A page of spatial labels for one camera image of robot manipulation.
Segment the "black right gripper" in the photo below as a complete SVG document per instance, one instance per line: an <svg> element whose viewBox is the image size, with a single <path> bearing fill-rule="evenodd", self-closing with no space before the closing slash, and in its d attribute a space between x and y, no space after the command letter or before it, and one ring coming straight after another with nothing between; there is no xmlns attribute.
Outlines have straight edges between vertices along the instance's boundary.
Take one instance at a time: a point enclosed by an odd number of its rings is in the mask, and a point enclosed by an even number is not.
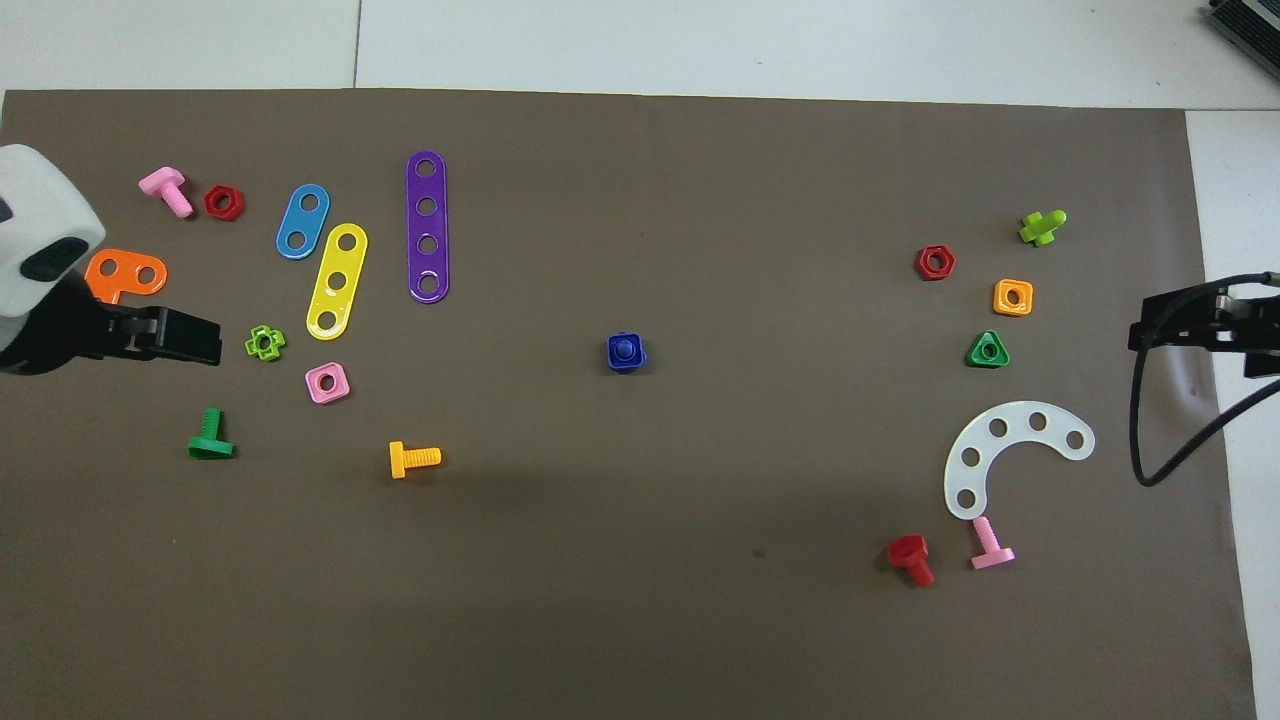
<svg viewBox="0 0 1280 720"><path fill-rule="evenodd" d="M1231 288L1244 284L1276 292L1253 299L1234 296ZM1129 327L1128 348L1251 348L1245 351L1245 378L1279 375L1279 281L1216 281L1215 286L1143 299L1139 318Z"/></svg>

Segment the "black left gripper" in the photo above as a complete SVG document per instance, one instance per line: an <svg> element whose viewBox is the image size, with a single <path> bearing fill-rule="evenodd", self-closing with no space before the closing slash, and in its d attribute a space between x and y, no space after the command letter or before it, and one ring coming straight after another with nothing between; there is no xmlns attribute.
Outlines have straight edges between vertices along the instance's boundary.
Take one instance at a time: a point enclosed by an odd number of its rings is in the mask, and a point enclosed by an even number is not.
<svg viewBox="0 0 1280 720"><path fill-rule="evenodd" d="M77 357L147 361L156 351L134 342L156 331L160 356L220 365L219 323L169 307L106 304L86 283L56 283L26 315L3 318L1 370L40 375Z"/></svg>

